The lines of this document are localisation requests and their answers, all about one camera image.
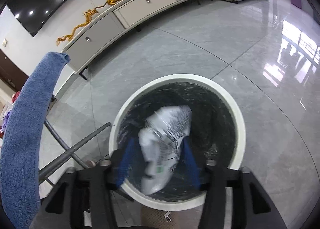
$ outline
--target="metal rod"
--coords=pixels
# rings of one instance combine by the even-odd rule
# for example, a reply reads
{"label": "metal rod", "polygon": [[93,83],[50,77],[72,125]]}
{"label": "metal rod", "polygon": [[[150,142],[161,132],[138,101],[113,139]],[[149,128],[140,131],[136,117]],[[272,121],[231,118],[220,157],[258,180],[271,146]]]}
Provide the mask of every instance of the metal rod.
{"label": "metal rod", "polygon": [[115,190],[115,193],[119,194],[120,196],[124,197],[125,199],[129,200],[130,202],[134,202],[134,199],[127,195],[126,193],[122,192],[121,190]]}
{"label": "metal rod", "polygon": [[[54,128],[51,126],[51,124],[45,119],[44,125],[47,127],[47,129],[50,131],[52,136],[56,139],[56,141],[64,148],[66,151],[70,149],[70,147],[62,140],[62,138],[59,136],[59,134],[54,130]],[[89,168],[87,164],[85,164],[75,153],[71,155],[71,157],[78,162],[78,164],[82,168]]]}
{"label": "metal rod", "polygon": [[46,178],[45,180],[46,180],[52,187],[55,186],[55,184],[53,184],[53,182],[52,182],[50,179]]}
{"label": "metal rod", "polygon": [[85,145],[88,141],[94,138],[97,134],[103,131],[105,128],[110,126],[110,122],[107,122],[105,125],[101,126],[99,129],[95,130],[91,134],[89,134],[86,138],[82,139],[75,145],[73,145],[70,149],[66,150],[60,156],[56,157],[53,161],[51,161],[48,165],[42,168],[39,171],[39,184],[41,184],[46,177],[49,177],[52,173],[54,173],[58,168],[60,168],[64,163],[66,163],[73,153],[75,153],[78,149],[80,149],[83,145]]}

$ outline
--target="gray tile floor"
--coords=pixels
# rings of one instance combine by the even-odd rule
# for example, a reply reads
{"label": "gray tile floor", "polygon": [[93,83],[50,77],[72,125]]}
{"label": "gray tile floor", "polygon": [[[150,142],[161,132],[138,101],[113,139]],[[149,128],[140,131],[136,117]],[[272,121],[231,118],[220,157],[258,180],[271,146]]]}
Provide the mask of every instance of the gray tile floor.
{"label": "gray tile floor", "polygon": [[[88,81],[77,78],[48,119],[71,146],[112,123],[128,97],[156,78],[175,73],[210,78],[230,92],[243,113],[243,165],[271,195],[288,228],[299,228],[320,196],[319,44],[320,27],[285,0],[202,0],[201,6],[190,1],[103,52],[85,72]],[[106,129],[77,154],[104,158],[109,133]],[[61,152],[44,129],[40,167]],[[52,175],[54,182],[64,168]],[[119,225],[139,224],[138,203],[116,194],[114,201]],[[196,228],[200,215],[201,207],[180,212],[180,224],[187,224],[181,228]]]}

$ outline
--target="black garbage bag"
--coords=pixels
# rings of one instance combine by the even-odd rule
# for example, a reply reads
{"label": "black garbage bag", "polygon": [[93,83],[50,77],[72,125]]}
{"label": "black garbage bag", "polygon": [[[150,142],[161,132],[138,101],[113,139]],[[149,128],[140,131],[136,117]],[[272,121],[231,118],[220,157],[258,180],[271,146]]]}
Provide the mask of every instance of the black garbage bag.
{"label": "black garbage bag", "polygon": [[[131,138],[138,140],[145,120],[155,111],[164,106],[179,105],[187,105],[192,111],[190,147],[196,148],[205,159],[228,167],[236,145],[232,116],[226,104],[214,92],[192,83],[171,83],[141,94],[121,121],[118,147]],[[138,190],[146,165],[141,148],[137,147],[127,179]],[[183,201],[201,194],[192,186],[186,165],[180,161],[169,183],[149,197],[162,201]]]}

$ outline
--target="floor tile seam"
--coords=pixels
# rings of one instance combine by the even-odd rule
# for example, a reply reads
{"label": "floor tile seam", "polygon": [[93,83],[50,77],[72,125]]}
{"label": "floor tile seam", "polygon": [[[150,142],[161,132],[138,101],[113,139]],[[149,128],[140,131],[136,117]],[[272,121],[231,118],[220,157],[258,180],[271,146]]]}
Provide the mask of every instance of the floor tile seam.
{"label": "floor tile seam", "polygon": [[[89,69],[88,69],[88,73],[90,74],[89,87],[90,87],[90,100],[91,100],[92,119],[93,119],[94,130],[96,130],[97,126],[96,126],[96,122],[95,122],[95,119],[94,119],[93,100],[92,100],[92,83],[91,83],[92,73],[91,73],[91,71]],[[98,140],[98,135],[96,135],[95,137],[97,139],[97,145],[98,145],[98,148],[99,148],[100,157],[102,158],[101,149],[100,149],[99,140]]]}
{"label": "floor tile seam", "polygon": [[241,8],[243,8],[243,7],[237,7],[237,6],[235,6],[234,8],[236,8],[237,10],[239,10],[239,11],[242,11],[241,10]]}
{"label": "floor tile seam", "polygon": [[273,33],[274,31],[276,31],[276,29],[272,30],[270,33],[266,34],[265,36],[263,36],[262,38],[260,38],[257,42],[255,42],[253,45],[251,45],[246,51],[244,51],[241,55],[239,55],[238,57],[236,57],[236,59],[234,59],[229,66],[231,66],[231,64],[233,64],[236,60],[238,60],[242,55],[244,55],[245,53],[247,53],[251,48],[253,48],[256,44],[258,44],[261,40],[263,40],[265,37],[267,37],[268,35],[270,35],[271,33]]}
{"label": "floor tile seam", "polygon": [[[289,228],[289,227],[291,226],[291,224],[295,221],[295,219],[303,212],[303,210],[305,209],[305,207],[306,207],[306,206],[308,205],[308,203],[310,202],[310,199],[312,199],[313,197],[314,197],[314,194],[312,194],[312,196],[308,199],[307,203],[306,203],[306,204],[304,205],[304,207],[301,209],[301,211],[299,212],[299,214],[297,214],[296,217],[289,223],[288,228]],[[308,218],[310,217],[311,213],[312,213],[313,210],[315,209],[316,205],[317,205],[317,202],[315,203],[312,211],[311,211],[310,214],[308,215]]]}
{"label": "floor tile seam", "polygon": [[184,41],[186,41],[186,42],[189,42],[190,44],[193,44],[194,46],[199,47],[200,49],[202,49],[202,50],[204,50],[204,51],[208,52],[209,54],[211,54],[211,55],[215,56],[216,58],[218,58],[218,59],[220,59],[221,61],[223,61],[223,62],[225,62],[226,64],[228,64],[226,61],[224,61],[223,59],[219,58],[219,57],[218,57],[218,56],[216,56],[215,54],[213,54],[213,53],[211,53],[210,51],[208,51],[208,50],[204,49],[203,47],[198,46],[197,44],[192,43],[191,41],[189,41],[189,40],[187,40],[187,39],[184,39],[184,38],[179,37],[179,36],[177,36],[177,35],[175,35],[175,34],[172,34],[172,33],[170,33],[170,32],[167,32],[167,31],[165,31],[165,30],[161,30],[161,29],[159,29],[159,28],[156,28],[156,27],[153,27],[153,26],[150,26],[150,25],[147,25],[147,26],[148,26],[148,27],[151,27],[151,28],[154,28],[154,29],[156,29],[156,30],[163,31],[163,32],[168,33],[168,34],[170,34],[170,35],[173,35],[173,36],[175,36],[175,37],[177,37],[177,38],[180,38],[180,39],[182,39],[182,40],[184,40]]}
{"label": "floor tile seam", "polygon": [[[49,115],[49,113],[51,112],[51,110],[53,109],[53,107],[50,109],[50,111],[47,113],[47,115],[45,116],[45,118],[47,119],[47,116]],[[56,124],[57,120],[54,119],[52,120],[52,122],[49,122],[51,124],[51,126],[53,127]]]}
{"label": "floor tile seam", "polygon": [[320,176],[319,176],[319,172],[318,172],[318,169],[317,169],[317,166],[316,166],[316,163],[312,157],[312,154],[306,144],[306,142],[304,141],[304,139],[302,138],[300,132],[298,131],[298,129],[295,127],[295,125],[292,123],[292,121],[289,119],[289,117],[284,113],[284,111],[282,111],[282,109],[275,103],[275,101],[273,101],[271,99],[271,97],[269,95],[267,95],[259,86],[257,86],[252,80],[250,80],[247,76],[245,76],[244,74],[242,74],[239,70],[237,70],[236,68],[234,68],[233,66],[230,65],[230,67],[232,67],[233,69],[235,69],[238,73],[240,73],[241,75],[243,75],[245,78],[247,78],[252,84],[254,84],[261,92],[263,92],[278,108],[279,110],[284,114],[284,116],[286,116],[286,118],[289,120],[289,122],[291,123],[291,125],[293,126],[293,128],[297,131],[297,133],[299,134],[301,140],[303,141],[303,144],[305,145],[305,147],[307,148],[308,152],[309,152],[309,155],[312,159],[312,162],[313,162],[313,165],[315,166],[315,169],[316,169],[316,172],[317,172],[317,176],[318,176],[318,180],[319,180],[319,183],[320,183]]}
{"label": "floor tile seam", "polygon": [[122,211],[121,211],[121,208],[120,208],[120,206],[119,206],[118,200],[117,200],[116,197],[115,197],[115,193],[114,193],[114,192],[112,192],[112,193],[113,193],[113,198],[115,199],[115,201],[116,201],[116,203],[117,203],[117,206],[118,206],[118,208],[119,208],[119,210],[120,210],[120,213],[121,213],[121,215],[122,215],[125,223],[127,224],[127,226],[129,226],[129,224],[128,224],[128,222],[127,222],[127,219],[125,219],[125,217],[124,217],[124,215],[123,215],[123,213],[122,213]]}

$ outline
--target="brown door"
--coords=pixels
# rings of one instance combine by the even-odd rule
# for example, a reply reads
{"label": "brown door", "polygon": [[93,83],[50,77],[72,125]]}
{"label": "brown door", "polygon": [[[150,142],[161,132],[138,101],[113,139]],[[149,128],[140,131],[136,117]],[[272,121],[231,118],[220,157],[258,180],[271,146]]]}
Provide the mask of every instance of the brown door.
{"label": "brown door", "polygon": [[21,91],[28,76],[0,50],[0,78],[18,92]]}

